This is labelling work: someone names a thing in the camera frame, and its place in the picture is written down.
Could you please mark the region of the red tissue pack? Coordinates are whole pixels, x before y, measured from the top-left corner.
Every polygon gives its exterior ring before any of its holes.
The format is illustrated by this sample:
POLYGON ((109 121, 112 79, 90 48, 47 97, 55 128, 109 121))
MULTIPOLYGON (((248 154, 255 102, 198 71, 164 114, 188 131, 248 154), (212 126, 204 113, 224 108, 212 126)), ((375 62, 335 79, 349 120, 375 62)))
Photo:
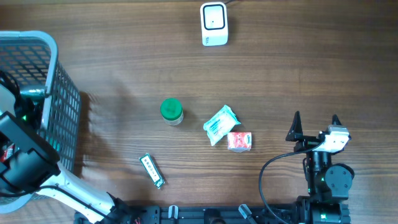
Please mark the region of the red tissue pack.
POLYGON ((228 150, 233 152, 250 151, 252 148, 251 132, 230 132, 227 134, 228 150))

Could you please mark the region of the teal wet wipes pack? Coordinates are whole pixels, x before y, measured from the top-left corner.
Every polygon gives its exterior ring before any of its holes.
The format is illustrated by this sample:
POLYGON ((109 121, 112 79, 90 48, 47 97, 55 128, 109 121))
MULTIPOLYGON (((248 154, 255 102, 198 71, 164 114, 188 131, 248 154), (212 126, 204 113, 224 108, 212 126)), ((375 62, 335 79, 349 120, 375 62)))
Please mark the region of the teal wet wipes pack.
POLYGON ((224 105, 203 125, 203 129, 207 133, 211 146, 214 146, 235 126, 240 124, 233 110, 228 105, 224 105))

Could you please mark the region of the green lid jar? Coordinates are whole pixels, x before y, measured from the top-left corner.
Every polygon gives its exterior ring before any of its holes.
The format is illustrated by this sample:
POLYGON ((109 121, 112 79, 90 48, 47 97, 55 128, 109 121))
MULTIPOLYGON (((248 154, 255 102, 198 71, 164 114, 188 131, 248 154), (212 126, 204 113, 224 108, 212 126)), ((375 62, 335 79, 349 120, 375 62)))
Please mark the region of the green lid jar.
POLYGON ((160 113, 166 124, 176 126, 183 120, 183 106, 178 99, 167 98, 160 106, 160 113))

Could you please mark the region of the green white candy bar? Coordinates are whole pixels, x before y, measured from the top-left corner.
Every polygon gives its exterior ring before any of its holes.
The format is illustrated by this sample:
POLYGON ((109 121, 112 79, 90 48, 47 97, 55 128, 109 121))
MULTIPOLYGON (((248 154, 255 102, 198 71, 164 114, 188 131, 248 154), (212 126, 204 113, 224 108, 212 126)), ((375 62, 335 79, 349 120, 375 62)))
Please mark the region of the green white candy bar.
POLYGON ((165 180, 160 174, 157 166, 155 165, 154 161, 150 154, 145 154, 140 159, 141 164, 145 168, 146 172, 149 174, 151 180, 153 181, 154 185, 161 189, 161 187, 165 184, 165 180))

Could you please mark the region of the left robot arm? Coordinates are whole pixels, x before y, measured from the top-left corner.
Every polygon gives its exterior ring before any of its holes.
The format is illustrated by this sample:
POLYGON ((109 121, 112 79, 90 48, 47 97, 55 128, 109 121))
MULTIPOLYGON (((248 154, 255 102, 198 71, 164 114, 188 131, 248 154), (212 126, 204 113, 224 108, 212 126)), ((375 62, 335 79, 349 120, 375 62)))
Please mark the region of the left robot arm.
POLYGON ((67 170, 56 150, 24 125, 14 114, 21 101, 19 87, 1 73, 1 139, 14 143, 17 151, 1 163, 1 196, 48 196, 77 211, 90 223, 132 223, 136 216, 121 199, 96 190, 67 170))

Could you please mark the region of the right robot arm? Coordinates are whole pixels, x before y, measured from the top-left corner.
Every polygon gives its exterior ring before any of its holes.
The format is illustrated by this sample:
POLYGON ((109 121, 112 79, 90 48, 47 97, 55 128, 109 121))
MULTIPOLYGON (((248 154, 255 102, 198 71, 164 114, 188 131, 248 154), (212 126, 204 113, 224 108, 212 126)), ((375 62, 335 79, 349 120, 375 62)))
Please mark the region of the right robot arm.
POLYGON ((308 185, 308 196, 299 196, 292 215, 293 223, 350 224, 348 200, 354 170, 346 164, 334 164, 333 155, 344 150, 351 140, 347 127, 337 115, 318 136, 303 133, 300 112, 296 111, 285 138, 295 143, 294 152, 304 152, 303 170, 308 185))

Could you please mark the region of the white barcode scanner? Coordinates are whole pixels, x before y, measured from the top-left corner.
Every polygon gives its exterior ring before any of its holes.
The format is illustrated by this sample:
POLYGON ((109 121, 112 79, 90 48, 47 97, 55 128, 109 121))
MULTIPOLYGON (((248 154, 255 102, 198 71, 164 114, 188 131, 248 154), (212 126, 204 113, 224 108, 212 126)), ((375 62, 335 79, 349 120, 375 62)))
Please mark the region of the white barcode scanner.
POLYGON ((228 15, 223 2, 201 5, 201 39, 205 47, 225 45, 228 42, 228 15))

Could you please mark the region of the grey plastic mesh basket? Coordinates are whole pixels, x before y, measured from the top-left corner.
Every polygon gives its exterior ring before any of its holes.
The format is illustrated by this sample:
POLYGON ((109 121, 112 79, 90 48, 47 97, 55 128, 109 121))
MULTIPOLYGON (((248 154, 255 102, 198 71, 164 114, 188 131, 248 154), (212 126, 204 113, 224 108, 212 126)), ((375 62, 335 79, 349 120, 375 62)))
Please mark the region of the grey plastic mesh basket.
MULTIPOLYGON (((1 73, 19 87, 21 101, 14 114, 48 142, 73 174, 81 97, 58 59, 54 39, 41 31, 1 32, 1 73)), ((11 213, 32 198, 1 196, 1 212, 11 213)))

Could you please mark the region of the red snack stick pack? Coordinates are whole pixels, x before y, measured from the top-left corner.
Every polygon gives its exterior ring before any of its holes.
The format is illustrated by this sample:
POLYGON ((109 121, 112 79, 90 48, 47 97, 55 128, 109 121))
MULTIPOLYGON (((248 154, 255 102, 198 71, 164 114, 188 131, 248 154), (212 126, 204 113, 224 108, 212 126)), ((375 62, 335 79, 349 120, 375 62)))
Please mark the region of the red snack stick pack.
POLYGON ((15 151, 15 144, 1 144, 1 162, 5 162, 8 158, 10 158, 15 151))

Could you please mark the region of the black mounting rail base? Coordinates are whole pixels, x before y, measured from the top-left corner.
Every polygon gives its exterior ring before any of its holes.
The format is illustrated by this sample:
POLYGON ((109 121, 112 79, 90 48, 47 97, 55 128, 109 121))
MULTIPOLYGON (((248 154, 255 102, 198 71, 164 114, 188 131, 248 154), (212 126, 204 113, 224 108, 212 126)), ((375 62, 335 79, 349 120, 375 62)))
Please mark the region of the black mounting rail base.
MULTIPOLYGON (((261 207, 132 207, 134 216, 129 223, 280 223, 268 210, 261 207)), ((287 223, 350 224, 347 205, 330 205, 322 209, 300 208, 295 205, 275 205, 273 211, 287 223)))

